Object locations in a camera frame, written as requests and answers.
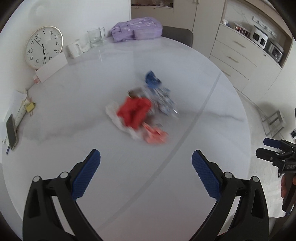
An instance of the white mug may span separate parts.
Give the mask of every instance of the white mug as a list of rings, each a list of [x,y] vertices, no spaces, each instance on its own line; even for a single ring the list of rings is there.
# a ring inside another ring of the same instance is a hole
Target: white mug
[[[226,25],[228,24],[228,21],[226,19],[223,19],[222,24]]]
[[[68,50],[71,58],[77,58],[82,54],[82,48],[79,39],[68,45]]]

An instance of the metal screw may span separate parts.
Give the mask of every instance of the metal screw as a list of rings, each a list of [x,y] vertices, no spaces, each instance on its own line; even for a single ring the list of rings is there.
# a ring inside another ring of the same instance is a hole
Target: metal screw
[[[38,182],[40,180],[40,176],[35,176],[34,178],[33,178],[33,182]]]
[[[253,177],[253,181],[258,183],[259,182],[259,178],[258,177]]]
[[[224,176],[228,179],[232,178],[232,174],[230,172],[226,172]]]
[[[62,172],[62,173],[60,174],[60,178],[66,178],[68,175],[69,175],[69,173],[67,173],[67,172]]]

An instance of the marble table top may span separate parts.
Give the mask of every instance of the marble table top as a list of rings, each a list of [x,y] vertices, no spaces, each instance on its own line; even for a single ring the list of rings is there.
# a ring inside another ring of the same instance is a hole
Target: marble table top
[[[127,91],[144,85],[150,70],[179,110],[164,127],[164,145],[133,140],[105,113],[109,102],[123,103]],[[2,148],[20,217],[34,176],[70,171],[93,148],[101,165],[77,203],[105,240],[189,240],[215,204],[192,167],[197,149],[222,171],[248,176],[250,131],[238,94],[209,59],[171,39],[107,42],[34,85],[29,96],[36,108],[20,125],[18,146],[8,155]]]

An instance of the wall clock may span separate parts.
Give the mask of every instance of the wall clock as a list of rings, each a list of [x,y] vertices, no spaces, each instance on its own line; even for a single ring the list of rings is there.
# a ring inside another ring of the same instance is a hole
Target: wall clock
[[[34,69],[39,69],[57,56],[63,47],[63,35],[53,26],[36,30],[29,38],[25,48],[25,59]]]

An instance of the purple backpack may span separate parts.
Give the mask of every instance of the purple backpack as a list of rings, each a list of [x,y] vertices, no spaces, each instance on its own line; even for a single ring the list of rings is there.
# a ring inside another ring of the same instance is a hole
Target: purple backpack
[[[163,26],[155,18],[135,18],[116,24],[111,29],[114,42],[127,40],[155,39],[161,37]]]

